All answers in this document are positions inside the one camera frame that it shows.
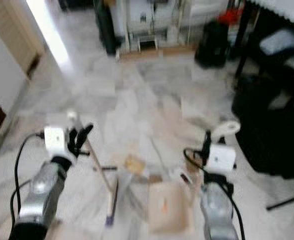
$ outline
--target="black cable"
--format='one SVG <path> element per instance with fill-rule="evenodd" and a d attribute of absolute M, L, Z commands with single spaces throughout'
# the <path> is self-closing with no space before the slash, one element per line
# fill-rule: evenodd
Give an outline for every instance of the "black cable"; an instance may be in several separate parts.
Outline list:
<path fill-rule="evenodd" d="M 195 166 L 196 168 L 199 168 L 200 170 L 202 170 L 204 172 L 204 174 L 209 174 L 202 166 L 200 166 L 197 162 L 195 162 L 194 160 L 192 160 L 188 154 L 187 154 L 187 151 L 192 151 L 192 152 L 195 152 L 196 150 L 195 149 L 192 149 L 192 148 L 185 148 L 183 150 L 183 155 L 184 157 L 186 158 L 186 160 L 191 163 L 193 166 Z M 227 190 L 224 188 L 224 186 L 222 186 L 219 182 L 216 182 L 220 188 L 223 190 L 223 192 L 227 195 L 227 197 L 229 198 L 232 206 L 235 208 L 236 210 L 236 213 L 237 213 L 237 217 L 238 217 L 238 221 L 239 221 L 239 227 L 240 227 L 240 234 L 241 234 L 241 239 L 242 240 L 246 240 L 245 239 L 245 231 L 244 231 L 244 225 L 243 225 L 243 219 L 242 219 L 242 216 L 241 216 L 241 213 L 236 205 L 236 203 L 234 202 L 232 196 L 230 196 L 230 194 L 227 192 Z"/>
<path fill-rule="evenodd" d="M 25 186 L 26 184 L 28 184 L 30 181 L 31 181 L 30 179 L 27 180 L 27 181 L 24 181 L 22 184 L 20 184 L 18 186 L 18 188 L 19 189 L 22 188 L 23 186 Z M 14 197 L 15 197 L 16 193 L 17 193 L 17 190 L 15 189 L 12 192 L 11 197 L 10 197 L 10 215 L 11 215 L 11 231 L 10 232 L 13 231 L 14 225 L 15 225 L 15 221 L 16 221 L 15 220 L 15 212 L 14 212 Z"/>
<path fill-rule="evenodd" d="M 19 182 L 18 182 L 18 163 L 19 163 L 19 159 L 21 157 L 22 154 L 22 150 L 26 144 L 26 142 L 32 138 L 32 137 L 40 137 L 42 139 L 45 138 L 44 133 L 43 132 L 37 132 L 37 133 L 32 133 L 30 135 L 28 135 L 25 140 L 22 142 L 18 155 L 16 157 L 16 162 L 15 162 L 15 167 L 14 167 L 14 178 L 15 178 L 15 188 L 16 188 L 16 192 L 17 192 L 17 208 L 18 208 L 18 213 L 21 210 L 21 193 L 19 191 Z"/>

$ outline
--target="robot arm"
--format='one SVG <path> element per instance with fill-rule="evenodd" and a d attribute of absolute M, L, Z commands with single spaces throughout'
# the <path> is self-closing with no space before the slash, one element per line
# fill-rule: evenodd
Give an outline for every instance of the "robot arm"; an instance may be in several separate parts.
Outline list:
<path fill-rule="evenodd" d="M 29 193 L 18 213 L 9 240 L 43 240 L 57 210 L 70 166 L 75 164 L 92 125 L 79 132 L 66 132 L 58 127 L 46 127 L 44 138 L 51 156 L 29 184 Z"/>

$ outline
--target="red object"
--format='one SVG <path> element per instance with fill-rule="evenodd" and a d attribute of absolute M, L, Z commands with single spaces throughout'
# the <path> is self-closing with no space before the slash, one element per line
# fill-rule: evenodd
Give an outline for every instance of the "red object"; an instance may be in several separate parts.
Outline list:
<path fill-rule="evenodd" d="M 243 8 L 232 8 L 228 9 L 224 14 L 218 17 L 218 22 L 221 24 L 226 24 L 228 26 L 235 25 L 239 22 L 240 17 L 243 14 Z"/>

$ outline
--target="floor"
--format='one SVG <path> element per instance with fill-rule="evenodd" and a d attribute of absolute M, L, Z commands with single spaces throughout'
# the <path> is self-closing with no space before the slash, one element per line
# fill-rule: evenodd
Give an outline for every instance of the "floor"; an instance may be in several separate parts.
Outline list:
<path fill-rule="evenodd" d="M 46 125 L 68 126 L 69 109 L 76 109 L 84 123 L 94 124 L 89 139 L 102 164 L 121 164 L 132 154 L 161 174 L 183 167 L 182 149 L 199 146 L 206 129 L 235 118 L 231 104 L 237 62 L 208 70 L 197 66 L 193 55 L 116 62 L 99 42 L 92 10 L 62 13 L 55 1 L 40 2 L 45 3 L 37 7 L 46 13 L 43 26 L 48 28 L 45 38 L 50 51 L 35 70 L 0 150 L 0 240 L 9 236 L 9 198 L 21 142 Z M 253 64 L 245 69 L 256 70 Z M 234 183 L 233 197 L 246 238 L 294 239 L 294 204 L 265 210 L 266 205 L 294 194 L 294 180 L 254 172 L 235 136 L 226 140 L 237 152 L 237 169 L 228 179 Z M 31 140 L 21 156 L 19 180 L 32 177 L 48 158 L 43 143 Z M 148 234 L 144 216 L 148 186 L 134 182 L 128 189 L 120 188 L 115 225 L 106 229 L 106 191 L 91 168 L 91 160 L 81 157 L 68 172 L 47 239 L 171 238 Z M 123 175 L 125 182 L 131 177 Z M 194 206 L 193 233 L 172 238 L 204 239 L 199 201 Z M 239 229 L 236 218 L 234 222 Z"/>

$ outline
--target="white tablecloth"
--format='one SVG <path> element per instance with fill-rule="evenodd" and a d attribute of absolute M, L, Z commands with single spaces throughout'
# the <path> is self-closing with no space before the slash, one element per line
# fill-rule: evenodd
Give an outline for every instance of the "white tablecloth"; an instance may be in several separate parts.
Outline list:
<path fill-rule="evenodd" d="M 294 0 L 249 0 L 294 23 Z"/>

